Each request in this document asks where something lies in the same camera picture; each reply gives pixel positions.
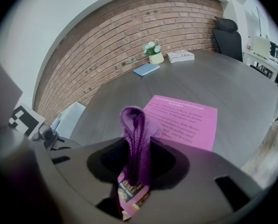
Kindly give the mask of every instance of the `potted plant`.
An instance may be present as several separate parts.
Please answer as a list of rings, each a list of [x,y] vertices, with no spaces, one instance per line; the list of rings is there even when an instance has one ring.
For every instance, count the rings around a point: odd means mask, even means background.
[[[158,44],[158,40],[144,45],[143,50],[144,54],[149,56],[150,64],[160,64],[164,61],[164,57],[161,53],[161,46]]]

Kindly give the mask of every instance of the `purple knitted fabric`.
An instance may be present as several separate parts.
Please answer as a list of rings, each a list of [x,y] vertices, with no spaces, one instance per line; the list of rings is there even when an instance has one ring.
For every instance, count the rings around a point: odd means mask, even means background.
[[[136,106],[125,107],[120,114],[125,140],[129,144],[128,162],[123,173],[128,183],[150,185],[150,137],[159,137],[159,125]]]

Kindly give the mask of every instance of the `small book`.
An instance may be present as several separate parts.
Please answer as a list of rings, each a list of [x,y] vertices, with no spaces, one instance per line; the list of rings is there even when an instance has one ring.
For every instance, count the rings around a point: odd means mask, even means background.
[[[195,59],[195,55],[193,53],[185,50],[168,52],[167,55],[171,63],[183,62],[183,61],[189,61]]]
[[[160,68],[159,65],[146,63],[146,64],[140,66],[139,68],[134,69],[133,72],[140,76],[145,76],[146,74],[148,74],[154,70],[157,70],[158,68]]]

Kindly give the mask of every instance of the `wooden table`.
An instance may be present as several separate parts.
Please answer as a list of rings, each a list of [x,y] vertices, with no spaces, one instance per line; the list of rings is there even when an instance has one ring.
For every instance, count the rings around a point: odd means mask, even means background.
[[[248,58],[251,59],[252,61],[258,62],[259,64],[263,65],[265,68],[270,70],[272,72],[271,81],[274,82],[276,80],[278,74],[278,63],[272,60],[264,59],[263,57],[254,54],[254,52],[252,51],[244,51],[243,62],[245,64],[247,64]]]
[[[278,87],[258,71],[228,56],[197,50],[195,60],[171,64],[142,79],[127,72],[101,86],[84,110],[71,139],[80,145],[119,137],[122,108],[144,108],[154,95],[218,109],[213,152],[241,167],[264,139],[275,112]]]

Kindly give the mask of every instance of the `brick wall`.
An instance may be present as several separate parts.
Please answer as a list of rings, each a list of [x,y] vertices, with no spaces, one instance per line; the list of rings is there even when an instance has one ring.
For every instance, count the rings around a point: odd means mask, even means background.
[[[162,53],[217,48],[217,0],[114,0],[78,23],[44,69],[34,110],[50,123],[74,102],[87,105],[100,86],[146,62],[142,46],[160,39]]]

